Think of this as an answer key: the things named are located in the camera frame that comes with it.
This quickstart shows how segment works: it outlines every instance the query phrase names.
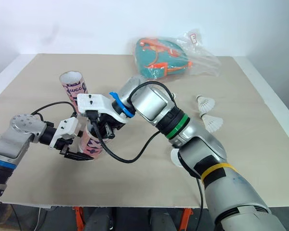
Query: robotic arm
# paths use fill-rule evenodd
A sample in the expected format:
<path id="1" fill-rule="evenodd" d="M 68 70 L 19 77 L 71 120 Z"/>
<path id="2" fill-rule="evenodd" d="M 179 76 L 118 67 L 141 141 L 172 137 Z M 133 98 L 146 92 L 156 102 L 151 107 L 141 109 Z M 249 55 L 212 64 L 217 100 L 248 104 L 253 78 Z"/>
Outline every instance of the robotic arm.
<path id="1" fill-rule="evenodd" d="M 182 166 L 202 180 L 216 231 L 284 231 L 253 187 L 226 160 L 222 144 L 159 89 L 143 86 L 128 97 L 141 77 L 130 79 L 118 95 L 130 110 L 166 136 Z"/>
<path id="2" fill-rule="evenodd" d="M 179 148 L 178 158 L 189 174 L 202 180 L 216 231 L 284 231 L 253 187 L 227 163 L 222 144 L 151 84 L 142 76 L 132 77 L 117 94 L 112 93 L 112 103 L 101 95 L 79 94 L 79 111 L 96 125 L 88 124 L 92 134 L 99 135 L 101 142 L 114 138 L 114 131 L 137 111 Z M 0 136 L 0 195 L 30 142 L 53 146 L 67 158 L 89 159 L 69 151 L 68 145 L 79 131 L 77 123 L 70 118 L 55 129 L 32 115 L 13 117 L 9 129 Z"/>

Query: white bracket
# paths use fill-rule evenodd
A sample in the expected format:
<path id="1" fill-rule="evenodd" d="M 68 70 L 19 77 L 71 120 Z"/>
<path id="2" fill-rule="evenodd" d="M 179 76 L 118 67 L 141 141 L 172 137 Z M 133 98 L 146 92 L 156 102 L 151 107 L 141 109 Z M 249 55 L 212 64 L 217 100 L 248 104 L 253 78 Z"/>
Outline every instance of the white bracket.
<path id="1" fill-rule="evenodd" d="M 53 135 L 53 139 L 49 144 L 50 148 L 54 148 L 57 140 L 63 138 L 65 140 L 71 139 L 78 135 L 81 124 L 78 122 L 78 119 L 71 117 L 69 119 L 61 120 L 57 131 Z"/>
<path id="2" fill-rule="evenodd" d="M 122 124 L 126 124 L 129 121 L 124 113 L 119 115 L 114 110 L 109 98 L 100 94 L 78 94 L 77 104 L 78 110 L 82 114 L 86 114 L 86 111 L 93 110 L 98 111 L 98 113 L 108 114 Z"/>

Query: clear plastic bag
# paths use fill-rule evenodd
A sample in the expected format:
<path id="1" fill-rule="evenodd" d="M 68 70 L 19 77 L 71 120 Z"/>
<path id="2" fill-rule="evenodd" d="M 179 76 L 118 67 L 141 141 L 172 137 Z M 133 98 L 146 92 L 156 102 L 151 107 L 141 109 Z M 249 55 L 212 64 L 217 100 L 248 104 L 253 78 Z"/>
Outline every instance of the clear plastic bag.
<path id="1" fill-rule="evenodd" d="M 197 30 L 178 38 L 141 38 L 136 43 L 134 57 L 139 73 L 150 80 L 181 74 L 220 74 L 220 61 L 201 46 Z"/>

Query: feathers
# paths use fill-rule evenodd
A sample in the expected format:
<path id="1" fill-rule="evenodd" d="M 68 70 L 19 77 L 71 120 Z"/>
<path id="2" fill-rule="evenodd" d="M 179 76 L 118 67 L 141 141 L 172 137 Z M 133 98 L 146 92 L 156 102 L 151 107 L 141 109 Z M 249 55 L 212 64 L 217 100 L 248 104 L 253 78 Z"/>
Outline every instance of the feathers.
<path id="1" fill-rule="evenodd" d="M 209 133 L 215 132 L 223 125 L 223 119 L 207 115 L 206 113 L 200 113 L 200 118 L 204 123 L 204 127 Z"/>
<path id="2" fill-rule="evenodd" d="M 183 167 L 179 161 L 178 152 L 179 152 L 178 148 L 172 149 L 172 151 L 170 152 L 171 161 L 173 162 L 174 165 L 178 167 Z"/>
<path id="3" fill-rule="evenodd" d="M 214 99 L 203 97 L 202 95 L 198 95 L 196 99 L 198 102 L 198 108 L 200 113 L 206 113 L 212 110 L 215 105 Z"/>

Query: wooden board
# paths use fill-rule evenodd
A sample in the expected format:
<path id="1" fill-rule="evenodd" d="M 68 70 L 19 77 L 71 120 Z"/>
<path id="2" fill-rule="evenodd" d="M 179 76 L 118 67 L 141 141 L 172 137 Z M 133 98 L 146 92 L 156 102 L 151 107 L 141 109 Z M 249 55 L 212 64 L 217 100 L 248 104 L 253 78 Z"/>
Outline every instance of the wooden board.
<path id="1" fill-rule="evenodd" d="M 196 95 L 214 98 L 216 106 L 209 114 L 224 119 L 215 135 L 229 162 L 269 206 L 289 206 L 289 138 L 233 58 L 220 60 L 221 77 L 183 77 L 166 85 L 175 92 L 178 106 L 199 122 Z M 13 115 L 68 100 L 59 76 L 69 70 L 83 74 L 89 92 L 105 95 L 136 73 L 128 55 L 39 54 L 0 95 L 0 134 Z M 70 113 L 66 105 L 43 111 L 45 120 L 56 125 Z M 108 144 L 119 156 L 132 158 L 155 131 L 136 116 Z M 106 153 L 95 161 L 76 162 L 31 144 L 1 200 L 26 205 L 199 207 L 195 179 L 172 164 L 170 150 L 167 139 L 158 135 L 134 164 L 120 163 Z"/>

